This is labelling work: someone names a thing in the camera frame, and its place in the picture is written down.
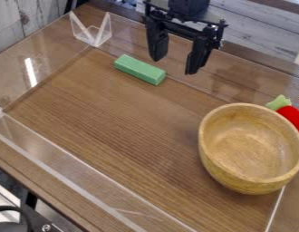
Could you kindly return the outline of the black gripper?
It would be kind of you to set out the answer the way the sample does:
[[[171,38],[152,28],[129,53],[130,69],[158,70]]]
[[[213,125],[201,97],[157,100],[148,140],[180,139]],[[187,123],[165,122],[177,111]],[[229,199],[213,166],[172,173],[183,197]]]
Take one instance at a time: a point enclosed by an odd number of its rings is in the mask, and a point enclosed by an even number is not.
[[[158,62],[168,54],[168,33],[195,39],[185,74],[195,74],[207,64],[212,49],[221,47],[228,24],[211,12],[209,3],[211,0],[144,0],[152,60]]]

